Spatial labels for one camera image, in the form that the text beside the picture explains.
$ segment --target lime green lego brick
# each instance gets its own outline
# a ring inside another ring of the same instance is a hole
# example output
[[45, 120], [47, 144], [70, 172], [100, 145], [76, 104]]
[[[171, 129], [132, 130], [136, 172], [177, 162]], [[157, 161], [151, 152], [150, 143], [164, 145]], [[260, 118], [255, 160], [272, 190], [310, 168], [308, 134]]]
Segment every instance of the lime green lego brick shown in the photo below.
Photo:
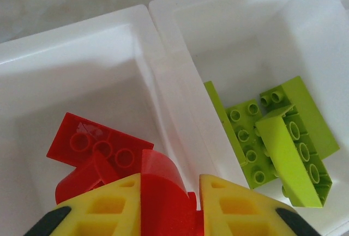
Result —
[[263, 117], [257, 101], [250, 100], [226, 109], [226, 113], [237, 137], [238, 143], [233, 144], [242, 149], [248, 164], [242, 166], [246, 180], [251, 189], [259, 187], [277, 178], [272, 160], [266, 155], [255, 123]]
[[297, 108], [269, 112], [256, 127], [293, 206], [323, 207], [332, 181]]
[[236, 158], [238, 159], [240, 166], [246, 165], [247, 160], [246, 160], [244, 152], [242, 151], [242, 148], [240, 146], [237, 146], [237, 147], [234, 146], [234, 145], [239, 145], [239, 141], [234, 133], [233, 127], [230, 124], [230, 121], [229, 121], [228, 116], [225, 112], [224, 106], [219, 99], [218, 93], [215, 90], [213, 83], [211, 81], [205, 82], [204, 86], [206, 88], [208, 96], [210, 97], [210, 99], [213, 103], [213, 107], [215, 108], [216, 113], [217, 113], [217, 115], [222, 123], [222, 126], [225, 130], [225, 133], [227, 134], [229, 142], [234, 149]]
[[[265, 155], [266, 150], [262, 139], [255, 134], [255, 122], [262, 118], [256, 100], [251, 100], [225, 110], [212, 82], [206, 82], [204, 86], [222, 122], [250, 188], [254, 189], [275, 179], [275, 168], [272, 161]], [[237, 121], [235, 121], [234, 112], [239, 115]]]
[[314, 143], [320, 159], [339, 150], [331, 130], [324, 121], [304, 82], [297, 76], [273, 89], [260, 94], [267, 112], [294, 104]]

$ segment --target lime green duplo brick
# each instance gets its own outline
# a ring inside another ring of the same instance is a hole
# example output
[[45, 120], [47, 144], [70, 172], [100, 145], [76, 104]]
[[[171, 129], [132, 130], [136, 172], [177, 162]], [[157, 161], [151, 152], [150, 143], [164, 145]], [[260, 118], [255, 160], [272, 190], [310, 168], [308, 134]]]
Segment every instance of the lime green duplo brick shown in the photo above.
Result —
[[295, 105], [294, 110], [302, 118], [320, 159], [339, 150], [339, 145], [300, 76], [261, 93], [260, 97], [267, 112], [286, 105]]
[[250, 188], [275, 179], [275, 168], [255, 129], [255, 122], [262, 118], [256, 100], [224, 109], [212, 82], [204, 85]]
[[332, 181], [295, 106], [269, 112], [256, 127], [292, 205], [323, 207]]

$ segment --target white plastic bin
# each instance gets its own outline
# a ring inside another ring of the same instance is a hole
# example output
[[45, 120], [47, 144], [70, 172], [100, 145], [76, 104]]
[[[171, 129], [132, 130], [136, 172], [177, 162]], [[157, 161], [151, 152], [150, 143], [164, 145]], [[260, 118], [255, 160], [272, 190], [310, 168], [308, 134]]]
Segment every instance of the white plastic bin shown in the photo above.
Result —
[[[325, 159], [333, 186], [323, 209], [297, 211], [323, 235], [349, 230], [348, 0], [155, 0], [149, 11], [219, 175], [238, 165], [202, 82], [225, 106], [300, 75], [341, 147]], [[258, 191], [289, 203], [275, 180]]]
[[[55, 206], [55, 188], [73, 168], [46, 153], [66, 112], [154, 143], [188, 191], [197, 192], [197, 174], [218, 175], [200, 140], [188, 140], [196, 128], [166, 107], [186, 110], [176, 86], [161, 94], [165, 58], [144, 5], [0, 45], [0, 235], [23, 235]], [[241, 171], [234, 178], [244, 183]]]

